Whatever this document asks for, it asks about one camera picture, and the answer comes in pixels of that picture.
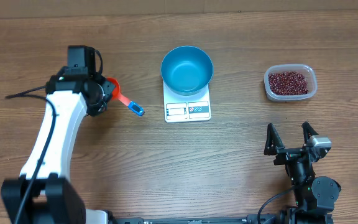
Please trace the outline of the red measuring scoop blue handle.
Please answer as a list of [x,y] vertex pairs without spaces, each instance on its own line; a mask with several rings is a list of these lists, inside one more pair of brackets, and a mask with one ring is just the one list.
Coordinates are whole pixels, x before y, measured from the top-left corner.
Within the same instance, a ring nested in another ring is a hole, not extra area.
[[115,85],[115,88],[112,91],[112,99],[119,100],[122,104],[124,104],[127,108],[129,108],[133,113],[137,116],[143,116],[145,110],[138,105],[135,101],[128,99],[128,97],[124,96],[121,93],[121,87],[119,82],[115,78],[107,78],[107,80]]

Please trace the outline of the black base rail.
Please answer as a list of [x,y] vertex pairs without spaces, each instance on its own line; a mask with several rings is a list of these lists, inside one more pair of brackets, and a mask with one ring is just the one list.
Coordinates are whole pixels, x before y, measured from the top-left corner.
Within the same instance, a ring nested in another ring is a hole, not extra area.
[[280,219],[272,214],[257,215],[251,214],[246,217],[218,217],[218,218],[112,218],[109,224],[274,224],[280,223]]

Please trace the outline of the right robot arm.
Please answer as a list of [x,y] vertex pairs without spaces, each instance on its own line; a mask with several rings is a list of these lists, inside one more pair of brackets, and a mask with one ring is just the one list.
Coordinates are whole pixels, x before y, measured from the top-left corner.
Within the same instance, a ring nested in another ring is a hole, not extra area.
[[[327,136],[319,135],[305,121],[302,124],[304,144],[301,147],[286,148],[275,126],[267,126],[264,148],[266,156],[275,156],[276,166],[284,165],[291,187],[268,199],[257,213],[258,223],[332,223],[331,212],[341,191],[340,184],[326,176],[317,177],[313,163],[324,158],[332,142]],[[290,192],[294,193],[295,206],[286,206],[271,220],[262,220],[262,210],[273,200]]]

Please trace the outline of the red beans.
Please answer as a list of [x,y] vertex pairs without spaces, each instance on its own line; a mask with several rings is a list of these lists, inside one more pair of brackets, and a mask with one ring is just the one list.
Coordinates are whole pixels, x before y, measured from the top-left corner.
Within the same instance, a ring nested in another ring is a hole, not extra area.
[[269,73],[268,84],[276,95],[305,95],[309,92],[305,76],[296,71]]

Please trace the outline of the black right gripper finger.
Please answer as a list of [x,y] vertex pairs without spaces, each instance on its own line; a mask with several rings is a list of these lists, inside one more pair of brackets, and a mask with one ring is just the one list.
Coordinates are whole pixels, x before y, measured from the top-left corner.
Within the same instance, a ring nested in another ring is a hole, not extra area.
[[264,154],[267,156],[277,155],[285,149],[285,146],[272,123],[267,126],[267,138],[264,148]]
[[310,137],[318,135],[318,133],[312,128],[309,122],[305,121],[302,124],[304,143],[306,144]]

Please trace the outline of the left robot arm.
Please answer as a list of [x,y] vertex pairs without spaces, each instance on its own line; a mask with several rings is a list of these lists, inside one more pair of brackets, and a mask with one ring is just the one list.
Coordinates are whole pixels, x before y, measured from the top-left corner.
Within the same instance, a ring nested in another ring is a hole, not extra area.
[[70,183],[76,135],[85,116],[105,112],[115,84],[103,77],[100,52],[68,47],[67,65],[42,86],[45,114],[33,150],[17,179],[2,183],[12,223],[114,223],[107,210],[90,210]]

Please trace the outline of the clear plastic container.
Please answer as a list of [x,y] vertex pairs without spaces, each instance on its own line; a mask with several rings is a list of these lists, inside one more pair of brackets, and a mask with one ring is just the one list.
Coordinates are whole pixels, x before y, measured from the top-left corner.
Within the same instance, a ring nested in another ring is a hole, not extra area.
[[304,64],[270,67],[264,75],[264,86],[270,101],[299,101],[315,95],[318,82],[314,70]]

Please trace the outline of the blue bowl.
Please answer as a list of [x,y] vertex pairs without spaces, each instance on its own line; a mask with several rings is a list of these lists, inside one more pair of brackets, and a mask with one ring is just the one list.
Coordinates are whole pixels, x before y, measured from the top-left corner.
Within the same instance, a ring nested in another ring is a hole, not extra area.
[[184,45],[172,49],[164,56],[160,74],[171,91],[190,96],[209,85],[213,79],[214,65],[204,50]]

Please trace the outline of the white kitchen scale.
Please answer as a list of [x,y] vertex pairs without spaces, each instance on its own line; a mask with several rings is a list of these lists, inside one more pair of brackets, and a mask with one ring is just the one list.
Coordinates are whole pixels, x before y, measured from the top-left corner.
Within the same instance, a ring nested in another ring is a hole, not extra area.
[[167,123],[209,121],[211,102],[209,86],[194,95],[180,95],[163,83],[164,119]]

